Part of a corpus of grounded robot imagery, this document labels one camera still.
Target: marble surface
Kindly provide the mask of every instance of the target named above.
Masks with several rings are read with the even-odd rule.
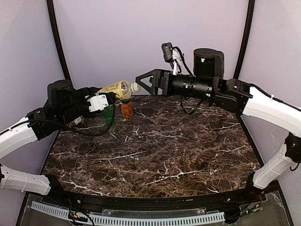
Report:
[[[102,137],[61,132],[43,174],[57,175],[67,191],[115,197],[182,197],[243,188],[259,164],[236,116],[207,104],[187,115],[179,100],[135,96],[134,117],[124,119],[117,105],[116,126]],[[103,131],[103,116],[86,119],[79,128]]]

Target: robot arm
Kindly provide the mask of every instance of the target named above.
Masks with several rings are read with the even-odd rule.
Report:
[[[170,53],[166,46],[170,51],[174,48],[171,43],[162,45],[167,62]],[[156,69],[138,76],[136,82],[152,95],[157,95],[158,89],[162,89],[162,95],[166,97],[180,95],[201,99],[209,106],[259,118],[289,131],[278,153],[251,175],[253,190],[264,189],[286,169],[301,162],[301,109],[274,98],[253,84],[237,79],[224,80],[223,62],[222,52],[199,48],[194,50],[194,76],[175,76],[174,72]],[[150,78],[151,85],[142,82],[145,78]]]
[[[95,94],[97,88],[75,90],[70,81],[48,86],[48,100],[43,108],[27,114],[15,125],[0,133],[0,159],[14,150],[49,136],[78,119],[96,117],[115,102],[113,94]],[[33,175],[0,164],[0,188],[10,188],[47,195],[55,184],[53,177]]]

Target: bottle label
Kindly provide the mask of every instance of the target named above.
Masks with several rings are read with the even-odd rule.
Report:
[[[110,92],[113,92],[116,94],[116,97],[120,100],[124,100],[124,96],[123,96],[123,93],[121,91],[121,81],[120,82],[117,82],[117,83],[114,83],[112,85],[109,85],[107,87],[104,87],[100,90],[101,93],[110,93]]]

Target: plastic bottle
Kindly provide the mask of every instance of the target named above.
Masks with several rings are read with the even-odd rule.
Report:
[[[133,112],[133,106],[130,103],[130,100],[123,100],[121,101],[121,110],[122,110],[122,114],[123,117],[125,119],[130,119],[133,117],[134,112]]]
[[[106,125],[109,125],[111,120],[112,120],[112,116],[113,116],[113,106],[110,105],[108,107],[106,107],[104,110],[103,110],[103,114],[104,114],[104,121],[105,121],[105,124]],[[116,121],[114,119],[114,122],[112,124],[112,126],[115,126],[116,124]]]
[[[116,94],[116,98],[119,100],[129,100],[133,93],[140,92],[141,86],[136,82],[132,84],[128,81],[120,81],[102,88],[98,93],[110,93],[113,92]]]

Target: black frame pole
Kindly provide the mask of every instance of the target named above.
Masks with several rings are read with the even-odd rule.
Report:
[[[240,51],[239,51],[239,55],[238,55],[238,59],[237,59],[237,64],[236,64],[235,72],[234,72],[234,75],[233,75],[234,79],[239,78],[241,67],[243,65],[243,61],[244,61],[244,58],[245,58],[246,47],[248,45],[248,40],[249,40],[249,36],[250,36],[254,6],[255,6],[255,0],[249,0],[248,10],[247,10],[247,15],[246,15],[246,24],[245,24],[244,35],[243,35],[243,39],[241,41],[241,46],[240,46]]]
[[[60,34],[58,32],[58,27],[57,27],[57,22],[56,22],[56,17],[55,17],[55,8],[53,5],[53,0],[47,0],[47,8],[48,8],[48,13],[49,13],[49,19],[50,19],[50,24],[51,24],[51,29],[52,29],[52,34],[53,38],[55,40],[55,46],[58,54],[58,58],[60,59],[61,62],[61,67],[64,73],[64,77],[67,80],[71,80],[68,66],[66,63],[65,55],[63,52],[63,47],[60,39]]]

